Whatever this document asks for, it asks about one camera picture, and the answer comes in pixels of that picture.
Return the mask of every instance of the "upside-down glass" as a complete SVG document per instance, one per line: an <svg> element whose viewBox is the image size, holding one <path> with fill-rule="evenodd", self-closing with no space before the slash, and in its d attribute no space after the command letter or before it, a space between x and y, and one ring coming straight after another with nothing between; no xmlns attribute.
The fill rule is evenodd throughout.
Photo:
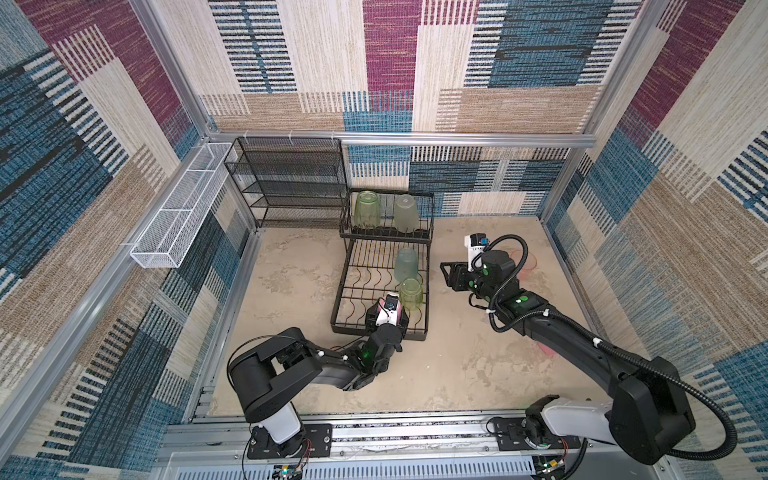
<svg viewBox="0 0 768 480"><path fill-rule="evenodd" d="M400 233L412 233L419 228L419 206L412 195L399 195L395 199L395 227Z"/></svg>
<svg viewBox="0 0 768 480"><path fill-rule="evenodd" d="M401 248L395 259L395 280L402 283L408 278L419 278L419 256L412 248Z"/></svg>
<svg viewBox="0 0 768 480"><path fill-rule="evenodd" d="M422 304L422 284L415 278L408 278L398 288L400 303L410 312Z"/></svg>
<svg viewBox="0 0 768 480"><path fill-rule="evenodd" d="M355 227L376 228L381 223L382 211L379 195L365 190L357 194L355 202Z"/></svg>

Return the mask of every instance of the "beige table surface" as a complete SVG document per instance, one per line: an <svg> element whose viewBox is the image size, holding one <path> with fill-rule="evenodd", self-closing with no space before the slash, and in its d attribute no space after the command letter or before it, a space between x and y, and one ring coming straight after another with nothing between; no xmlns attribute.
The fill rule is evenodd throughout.
<svg viewBox="0 0 768 480"><path fill-rule="evenodd" d="M466 261L464 235L505 233L525 238L537 266L521 276L533 290L586 325L540 223L533 217L435 219L430 256L429 332L424 342L406 341L389 371L356 392L310 385L293 400L300 413L386 412L524 408L547 394L606 399L584 373L560 356L548 356L515 331L494 332L467 293L445 286L440 262ZM498 245L519 249L513 240ZM249 338L298 326L321 346L343 345L354 336L333 333L330 316L345 258L335 230L268 229L237 317L226 358ZM210 415L241 415L220 366Z"/></svg>

